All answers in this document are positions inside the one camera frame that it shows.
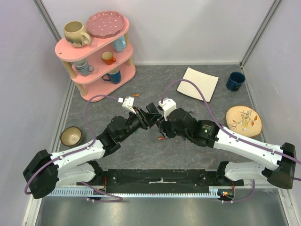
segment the navy blue mug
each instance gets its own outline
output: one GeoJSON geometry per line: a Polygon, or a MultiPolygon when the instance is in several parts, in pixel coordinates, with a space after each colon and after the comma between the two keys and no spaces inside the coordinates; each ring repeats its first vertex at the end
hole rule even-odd
{"type": "Polygon", "coordinates": [[[228,78],[226,87],[231,91],[237,91],[246,80],[245,76],[240,72],[232,72],[228,78]]]}
{"type": "Polygon", "coordinates": [[[116,67],[112,71],[108,72],[105,74],[102,78],[104,81],[110,81],[114,84],[118,84],[121,81],[121,74],[120,74],[120,69],[119,67],[116,67]]]}

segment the pink plate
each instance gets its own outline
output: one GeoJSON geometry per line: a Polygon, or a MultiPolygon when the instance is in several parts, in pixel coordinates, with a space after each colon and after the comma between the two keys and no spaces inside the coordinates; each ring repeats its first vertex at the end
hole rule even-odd
{"type": "Polygon", "coordinates": [[[123,16],[114,11],[96,13],[86,22],[87,30],[91,35],[102,39],[118,34],[124,24],[123,16]]]}

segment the orange object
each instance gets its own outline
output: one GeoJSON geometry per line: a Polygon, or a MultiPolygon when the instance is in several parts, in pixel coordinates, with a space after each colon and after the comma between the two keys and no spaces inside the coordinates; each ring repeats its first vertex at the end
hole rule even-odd
{"type": "Polygon", "coordinates": [[[114,55],[111,51],[105,51],[102,53],[102,59],[107,65],[111,65],[116,62],[116,59],[113,56],[114,55]]]}

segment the mug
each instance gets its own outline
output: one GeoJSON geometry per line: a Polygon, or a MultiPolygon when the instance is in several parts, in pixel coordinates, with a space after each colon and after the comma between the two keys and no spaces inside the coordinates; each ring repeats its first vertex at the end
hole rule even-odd
{"type": "Polygon", "coordinates": [[[228,78],[226,87],[231,91],[237,91],[246,80],[245,76],[240,72],[232,72],[228,78]]]}
{"type": "Polygon", "coordinates": [[[102,54],[102,59],[107,65],[111,65],[116,62],[116,59],[113,57],[113,53],[106,51],[102,54]]]}
{"type": "Polygon", "coordinates": [[[102,78],[104,81],[110,81],[114,84],[118,84],[121,81],[121,74],[120,74],[120,69],[119,67],[116,67],[115,69],[113,69],[112,71],[108,72],[107,74],[105,74],[102,78]]]}
{"type": "Polygon", "coordinates": [[[73,64],[75,68],[79,71],[79,73],[83,76],[88,76],[91,72],[94,71],[94,67],[90,66],[86,59],[73,62],[73,64]]]}
{"type": "Polygon", "coordinates": [[[66,40],[74,47],[83,47],[92,42],[86,27],[80,21],[67,23],[64,27],[64,35],[66,40]]]}
{"type": "Polygon", "coordinates": [[[112,46],[116,52],[118,52],[118,53],[123,52],[124,49],[127,47],[124,35],[122,35],[120,38],[113,41],[112,46]]]}

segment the beige mug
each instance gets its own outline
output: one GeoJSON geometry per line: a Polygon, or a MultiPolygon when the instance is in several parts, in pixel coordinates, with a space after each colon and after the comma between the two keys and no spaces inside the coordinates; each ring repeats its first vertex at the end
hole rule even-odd
{"type": "Polygon", "coordinates": [[[92,42],[86,27],[80,21],[67,23],[64,27],[64,35],[66,40],[74,47],[83,47],[92,42]]]}

